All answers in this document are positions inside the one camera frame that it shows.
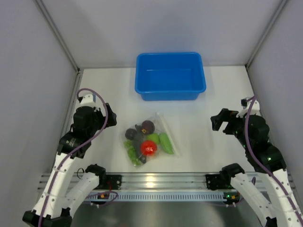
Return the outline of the dark purple fake plum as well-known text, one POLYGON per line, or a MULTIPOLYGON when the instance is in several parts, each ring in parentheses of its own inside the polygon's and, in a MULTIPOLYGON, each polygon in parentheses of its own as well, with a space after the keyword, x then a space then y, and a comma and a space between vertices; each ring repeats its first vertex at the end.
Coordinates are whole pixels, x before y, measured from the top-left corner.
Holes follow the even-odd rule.
POLYGON ((152 121, 150 120, 146 120, 142 122, 141 125, 141 132, 144 135, 149 135, 149 134, 153 134, 155 131, 155 125, 152 121))

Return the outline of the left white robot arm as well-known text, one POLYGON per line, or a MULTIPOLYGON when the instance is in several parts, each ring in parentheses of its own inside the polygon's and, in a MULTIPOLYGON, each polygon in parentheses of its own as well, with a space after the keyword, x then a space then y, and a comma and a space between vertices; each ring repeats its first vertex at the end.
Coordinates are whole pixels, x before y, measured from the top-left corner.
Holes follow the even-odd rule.
POLYGON ((97 164, 89 165, 78 183, 68 190, 74 172, 91 141, 105 128, 117 124, 116 114, 108 103, 106 114, 94 104, 81 105, 73 115, 70 130, 60 139, 53 170, 37 204, 23 215, 31 227, 69 227, 76 210, 89 193, 106 186, 106 170, 97 164))

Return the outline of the light green fake lime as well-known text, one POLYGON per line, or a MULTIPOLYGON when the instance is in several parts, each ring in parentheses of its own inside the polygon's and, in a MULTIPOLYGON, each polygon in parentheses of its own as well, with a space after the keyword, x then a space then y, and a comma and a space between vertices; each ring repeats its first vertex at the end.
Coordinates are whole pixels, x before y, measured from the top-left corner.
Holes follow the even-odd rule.
POLYGON ((147 136, 147 140, 153 141, 155 144, 160 143, 160 138, 157 133, 152 133, 147 136))

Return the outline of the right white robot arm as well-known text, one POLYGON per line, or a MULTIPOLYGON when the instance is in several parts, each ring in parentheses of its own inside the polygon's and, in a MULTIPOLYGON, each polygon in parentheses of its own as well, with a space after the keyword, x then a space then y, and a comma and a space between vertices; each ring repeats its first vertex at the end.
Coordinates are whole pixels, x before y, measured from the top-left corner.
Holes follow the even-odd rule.
POLYGON ((255 186, 248 174, 237 163, 225 166, 219 172, 222 184, 236 189, 249 204, 264 227, 301 227, 303 214, 289 183, 286 164, 279 149, 269 142, 269 126, 263 117, 238 117, 237 111, 222 109, 211 117, 213 131, 223 122, 223 132, 233 135, 245 149, 248 162, 262 181, 267 197, 255 186))

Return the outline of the clear zip top bag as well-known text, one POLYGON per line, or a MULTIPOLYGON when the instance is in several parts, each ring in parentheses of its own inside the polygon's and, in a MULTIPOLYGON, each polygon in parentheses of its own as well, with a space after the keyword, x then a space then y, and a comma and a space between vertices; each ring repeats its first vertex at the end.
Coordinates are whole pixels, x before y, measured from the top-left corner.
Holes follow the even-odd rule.
POLYGON ((131 125, 121 139, 129 162, 137 168, 155 159, 180 156, 172 130, 160 113, 131 125))

